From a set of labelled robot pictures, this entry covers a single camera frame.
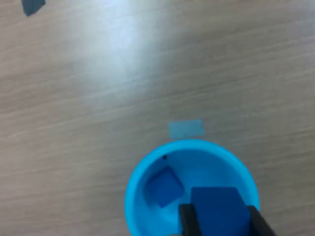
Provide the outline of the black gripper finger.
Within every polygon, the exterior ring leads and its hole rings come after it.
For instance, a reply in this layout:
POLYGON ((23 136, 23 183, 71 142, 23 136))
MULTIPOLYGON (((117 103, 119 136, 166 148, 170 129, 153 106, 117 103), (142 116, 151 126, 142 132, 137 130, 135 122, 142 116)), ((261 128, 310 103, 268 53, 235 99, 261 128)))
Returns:
POLYGON ((250 213, 249 236, 277 236, 255 206, 248 206, 250 213))
POLYGON ((197 214, 193 204, 179 205, 180 231, 182 236, 201 236, 197 214))

